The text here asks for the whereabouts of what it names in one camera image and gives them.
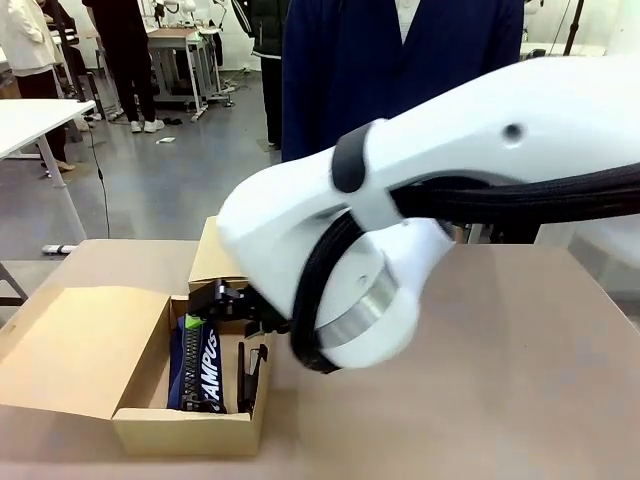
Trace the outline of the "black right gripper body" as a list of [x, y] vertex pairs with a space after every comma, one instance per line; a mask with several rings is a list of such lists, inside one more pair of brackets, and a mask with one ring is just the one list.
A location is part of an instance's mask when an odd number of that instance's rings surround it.
[[189, 293], [188, 314], [218, 323], [243, 321], [269, 322], [275, 334], [287, 334], [290, 324], [251, 285], [234, 288], [228, 281], [215, 279]]

